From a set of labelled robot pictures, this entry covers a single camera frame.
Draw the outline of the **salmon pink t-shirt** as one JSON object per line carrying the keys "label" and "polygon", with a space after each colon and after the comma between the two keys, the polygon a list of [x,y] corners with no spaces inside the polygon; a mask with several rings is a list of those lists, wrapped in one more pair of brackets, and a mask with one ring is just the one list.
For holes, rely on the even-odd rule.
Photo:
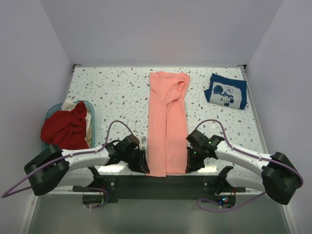
{"label": "salmon pink t-shirt", "polygon": [[183,175],[187,166],[188,135],[186,73],[150,73],[147,164],[149,176]]}

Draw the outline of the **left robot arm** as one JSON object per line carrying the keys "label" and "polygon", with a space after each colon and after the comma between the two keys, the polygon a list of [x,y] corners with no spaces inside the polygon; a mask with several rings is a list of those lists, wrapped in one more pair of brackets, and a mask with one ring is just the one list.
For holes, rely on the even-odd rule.
{"label": "left robot arm", "polygon": [[90,149],[62,150],[51,145],[24,166],[35,195],[45,195],[56,187],[80,186],[89,191],[104,188],[97,168],[127,163],[133,172],[150,172],[146,151],[140,149],[139,140],[129,135]]}

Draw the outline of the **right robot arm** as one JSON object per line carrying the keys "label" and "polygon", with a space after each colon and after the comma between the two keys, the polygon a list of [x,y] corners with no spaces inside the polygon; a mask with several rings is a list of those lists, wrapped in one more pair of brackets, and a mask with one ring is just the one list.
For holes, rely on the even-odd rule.
{"label": "right robot arm", "polygon": [[231,144],[225,136],[208,138],[199,130],[187,136],[187,172],[203,167],[205,159],[213,158],[232,163],[212,179],[210,185],[216,194],[231,188],[246,188],[266,193],[275,202],[287,205],[303,179],[297,169],[282,153],[257,153]]}

